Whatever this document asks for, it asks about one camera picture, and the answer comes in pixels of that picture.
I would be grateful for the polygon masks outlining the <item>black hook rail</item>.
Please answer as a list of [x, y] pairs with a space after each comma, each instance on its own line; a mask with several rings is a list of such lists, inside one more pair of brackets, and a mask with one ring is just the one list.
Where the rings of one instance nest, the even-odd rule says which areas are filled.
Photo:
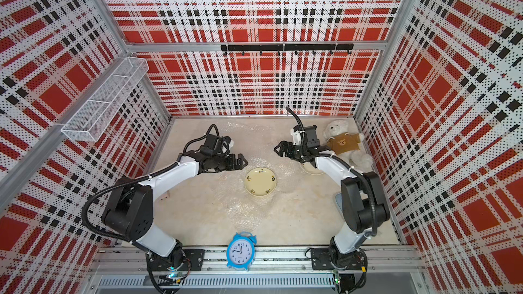
[[223, 53], [241, 53], [246, 52], [282, 52], [282, 51], [352, 51], [354, 49], [354, 44], [227, 44], [221, 45], [221, 51]]

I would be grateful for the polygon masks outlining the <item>white teddy bear brown shirt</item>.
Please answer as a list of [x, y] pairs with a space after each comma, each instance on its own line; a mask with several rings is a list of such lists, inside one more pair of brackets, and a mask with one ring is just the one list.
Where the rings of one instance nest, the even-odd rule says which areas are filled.
[[360, 133], [355, 122], [340, 119], [330, 122], [323, 131], [326, 146], [347, 163], [362, 171], [370, 171], [373, 158], [362, 149], [364, 134]]

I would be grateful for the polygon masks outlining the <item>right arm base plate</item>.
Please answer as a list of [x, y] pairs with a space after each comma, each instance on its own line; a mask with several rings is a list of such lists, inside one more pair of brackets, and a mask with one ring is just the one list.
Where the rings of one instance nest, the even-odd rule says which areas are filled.
[[314, 270], [359, 270], [366, 272], [368, 259], [363, 250], [341, 254], [336, 248], [311, 249], [311, 262]]

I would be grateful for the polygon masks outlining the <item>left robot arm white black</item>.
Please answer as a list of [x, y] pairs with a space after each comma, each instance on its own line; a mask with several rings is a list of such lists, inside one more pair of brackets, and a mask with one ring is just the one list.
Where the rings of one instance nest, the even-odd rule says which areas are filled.
[[[202, 136], [199, 149], [184, 149], [171, 165], [153, 173], [130, 179], [121, 178], [113, 186], [100, 190], [87, 200], [81, 211], [83, 225], [94, 234], [128, 242], [147, 254], [148, 262], [162, 262], [177, 269], [187, 258], [181, 242], [168, 235], [154, 222], [155, 202], [182, 182], [201, 174], [243, 170], [248, 161], [231, 152], [230, 137]], [[108, 195], [102, 223], [109, 229], [97, 229], [89, 221], [89, 209], [100, 197]]]

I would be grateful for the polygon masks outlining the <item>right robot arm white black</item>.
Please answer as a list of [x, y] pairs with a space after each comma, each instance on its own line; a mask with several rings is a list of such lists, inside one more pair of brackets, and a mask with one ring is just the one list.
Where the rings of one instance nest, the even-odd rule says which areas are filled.
[[335, 140], [321, 145], [316, 126], [298, 125], [293, 140], [274, 147], [280, 157], [310, 163], [340, 185], [341, 213], [345, 223], [330, 241], [329, 259], [335, 269], [347, 270], [362, 259], [360, 247], [377, 235], [378, 228], [390, 219], [388, 200], [380, 178], [374, 172], [362, 172], [336, 152]]

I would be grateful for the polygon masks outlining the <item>blue alarm clock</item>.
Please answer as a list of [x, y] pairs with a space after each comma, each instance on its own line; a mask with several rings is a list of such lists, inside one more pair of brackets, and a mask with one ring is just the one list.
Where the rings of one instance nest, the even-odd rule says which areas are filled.
[[236, 233], [227, 247], [227, 267], [249, 271], [256, 257], [257, 238], [249, 232]]

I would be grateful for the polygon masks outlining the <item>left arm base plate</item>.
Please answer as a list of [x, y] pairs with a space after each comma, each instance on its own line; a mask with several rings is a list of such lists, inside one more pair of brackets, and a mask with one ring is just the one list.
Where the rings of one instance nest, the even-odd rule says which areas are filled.
[[146, 262], [153, 272], [200, 271], [204, 254], [203, 249], [176, 250], [169, 257], [160, 257], [156, 253], [151, 253], [146, 258]]

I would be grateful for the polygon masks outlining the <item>grey blue oval dish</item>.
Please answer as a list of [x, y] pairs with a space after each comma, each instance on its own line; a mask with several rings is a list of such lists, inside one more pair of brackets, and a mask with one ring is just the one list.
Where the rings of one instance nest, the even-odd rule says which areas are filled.
[[343, 216], [342, 193], [335, 195], [335, 204], [341, 216]]

